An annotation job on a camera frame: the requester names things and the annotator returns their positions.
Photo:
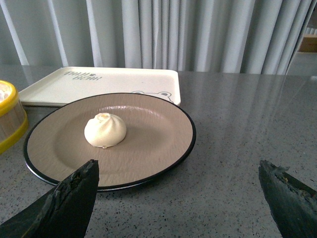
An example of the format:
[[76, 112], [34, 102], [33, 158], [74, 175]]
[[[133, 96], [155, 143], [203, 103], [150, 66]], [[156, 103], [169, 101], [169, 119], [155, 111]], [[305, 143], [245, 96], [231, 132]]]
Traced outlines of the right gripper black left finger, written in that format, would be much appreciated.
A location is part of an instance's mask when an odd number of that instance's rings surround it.
[[2, 238], [83, 238], [99, 183], [97, 160], [89, 160], [30, 206], [0, 226]]

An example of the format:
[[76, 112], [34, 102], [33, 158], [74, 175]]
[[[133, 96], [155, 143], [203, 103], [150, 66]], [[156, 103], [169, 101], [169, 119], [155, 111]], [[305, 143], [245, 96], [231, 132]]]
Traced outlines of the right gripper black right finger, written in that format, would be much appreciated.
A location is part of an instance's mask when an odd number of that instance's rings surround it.
[[267, 160], [259, 165], [259, 180], [271, 215], [284, 238], [317, 236], [317, 192], [284, 167]]

